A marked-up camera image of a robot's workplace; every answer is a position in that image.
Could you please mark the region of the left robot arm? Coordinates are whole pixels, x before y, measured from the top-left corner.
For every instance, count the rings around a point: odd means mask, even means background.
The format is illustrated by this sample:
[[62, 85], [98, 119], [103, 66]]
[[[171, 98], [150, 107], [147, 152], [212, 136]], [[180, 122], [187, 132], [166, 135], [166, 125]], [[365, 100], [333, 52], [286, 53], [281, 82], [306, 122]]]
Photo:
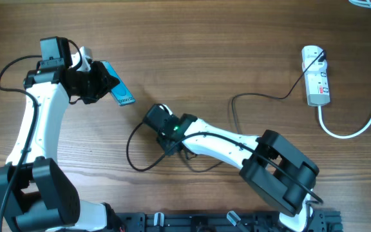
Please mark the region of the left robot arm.
[[57, 163], [62, 118], [67, 107], [127, 92], [105, 61], [93, 61], [73, 41], [41, 39], [37, 67], [27, 73], [20, 93], [26, 107], [15, 146], [0, 167], [0, 226], [12, 231], [125, 231], [107, 203], [81, 200]]

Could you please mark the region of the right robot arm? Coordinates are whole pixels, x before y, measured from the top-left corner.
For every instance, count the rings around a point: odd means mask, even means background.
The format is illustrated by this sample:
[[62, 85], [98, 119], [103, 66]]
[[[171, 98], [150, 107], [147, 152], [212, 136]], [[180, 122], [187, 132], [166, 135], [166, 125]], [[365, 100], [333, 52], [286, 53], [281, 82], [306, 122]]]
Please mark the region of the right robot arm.
[[165, 155], [187, 151], [206, 155], [238, 169], [250, 187], [279, 212], [291, 231], [304, 231], [312, 210], [311, 199], [319, 168], [285, 137], [272, 130], [242, 135], [216, 128], [191, 115], [177, 117], [164, 104], [154, 104], [142, 122], [157, 133]]

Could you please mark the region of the blue Galaxy S25 smartphone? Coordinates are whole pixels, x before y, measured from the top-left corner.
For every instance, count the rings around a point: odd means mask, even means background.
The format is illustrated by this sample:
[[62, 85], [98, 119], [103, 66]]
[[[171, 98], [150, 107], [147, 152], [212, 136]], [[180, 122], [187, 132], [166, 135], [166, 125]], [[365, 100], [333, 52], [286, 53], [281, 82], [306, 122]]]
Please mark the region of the blue Galaxy S25 smartphone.
[[117, 72], [113, 69], [107, 61], [102, 61], [102, 64], [107, 69], [108, 73], [116, 78], [120, 83], [111, 89], [110, 94], [114, 98], [115, 102], [119, 106], [127, 106], [129, 104], [135, 103], [135, 98], [132, 93], [128, 90], [127, 86], [123, 83], [122, 79], [119, 77]]

